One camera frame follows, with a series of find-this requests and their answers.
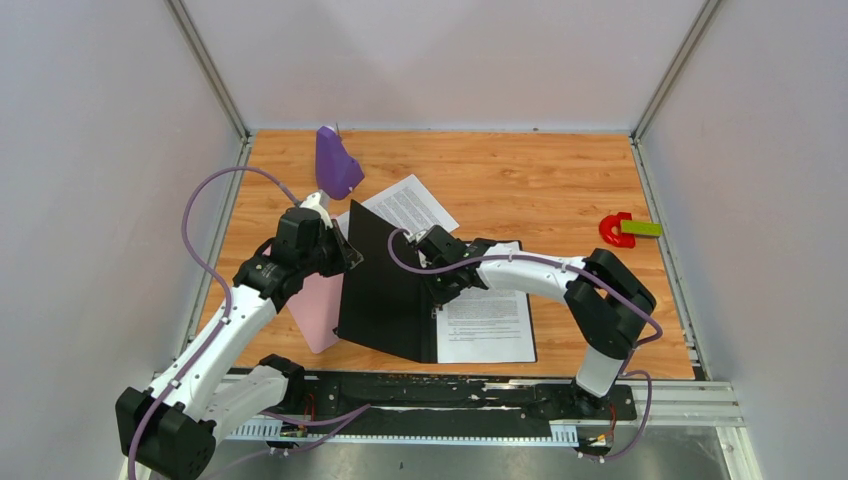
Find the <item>printed white paper sheet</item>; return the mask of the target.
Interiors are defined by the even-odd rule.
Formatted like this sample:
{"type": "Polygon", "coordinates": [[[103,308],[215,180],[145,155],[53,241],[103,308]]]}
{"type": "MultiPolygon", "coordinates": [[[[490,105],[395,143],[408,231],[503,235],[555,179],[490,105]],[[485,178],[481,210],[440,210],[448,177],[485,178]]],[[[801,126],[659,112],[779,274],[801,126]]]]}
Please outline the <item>printed white paper sheet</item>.
{"type": "Polygon", "coordinates": [[[537,361],[529,298],[515,290],[469,289],[435,309],[436,362],[537,361]]]}

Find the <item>pink clipboard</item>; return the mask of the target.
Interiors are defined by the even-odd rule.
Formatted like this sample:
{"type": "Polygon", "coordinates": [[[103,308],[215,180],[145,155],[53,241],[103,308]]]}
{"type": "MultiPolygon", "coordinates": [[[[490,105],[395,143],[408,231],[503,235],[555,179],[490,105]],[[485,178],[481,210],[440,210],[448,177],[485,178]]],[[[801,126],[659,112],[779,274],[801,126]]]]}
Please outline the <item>pink clipboard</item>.
{"type": "Polygon", "coordinates": [[[339,341],[338,327],[343,275],[324,277],[314,274],[302,289],[286,303],[309,350],[320,354],[339,341]]]}

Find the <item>red folder with black inside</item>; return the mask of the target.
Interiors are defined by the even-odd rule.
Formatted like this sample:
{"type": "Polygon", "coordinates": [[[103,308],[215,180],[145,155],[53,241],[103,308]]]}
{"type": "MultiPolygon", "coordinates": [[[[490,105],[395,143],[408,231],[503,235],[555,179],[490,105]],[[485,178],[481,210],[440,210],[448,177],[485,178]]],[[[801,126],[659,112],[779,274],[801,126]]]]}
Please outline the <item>red folder with black inside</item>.
{"type": "Polygon", "coordinates": [[[436,362],[435,309],[423,276],[400,268],[419,262],[405,236],[358,202],[349,211],[348,239],[364,260],[343,280],[338,336],[349,342],[422,364],[436,362]]]}

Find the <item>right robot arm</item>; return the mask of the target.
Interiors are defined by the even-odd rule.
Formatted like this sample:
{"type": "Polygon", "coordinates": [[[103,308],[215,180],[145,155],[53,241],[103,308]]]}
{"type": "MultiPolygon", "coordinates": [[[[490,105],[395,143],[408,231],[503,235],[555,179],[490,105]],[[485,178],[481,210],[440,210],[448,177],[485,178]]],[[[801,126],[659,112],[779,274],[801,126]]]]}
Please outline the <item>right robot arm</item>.
{"type": "Polygon", "coordinates": [[[609,250],[556,257],[490,239],[464,242],[440,226],[417,233],[410,245],[438,304],[478,289],[513,290],[565,305],[587,344],[570,392],[573,408],[584,417],[609,407],[618,376],[646,341],[645,327],[653,328],[653,339],[662,334],[651,317],[655,297],[609,250]]]}

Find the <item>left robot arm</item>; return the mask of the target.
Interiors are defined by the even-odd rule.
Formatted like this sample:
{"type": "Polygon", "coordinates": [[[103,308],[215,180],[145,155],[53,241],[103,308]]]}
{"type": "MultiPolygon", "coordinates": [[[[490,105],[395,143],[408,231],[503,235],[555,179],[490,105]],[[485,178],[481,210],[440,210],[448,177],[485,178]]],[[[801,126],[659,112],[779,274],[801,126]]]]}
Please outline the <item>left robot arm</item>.
{"type": "Polygon", "coordinates": [[[298,411],[306,400],[304,369],[279,355],[263,358],[241,381],[218,386],[307,277],[342,274],[361,259],[323,207],[288,209],[275,236],[241,265],[197,339],[149,387],[129,387],[119,396],[116,416],[129,478],[145,466],[168,479],[197,479],[217,445],[254,415],[272,406],[298,411]]]}

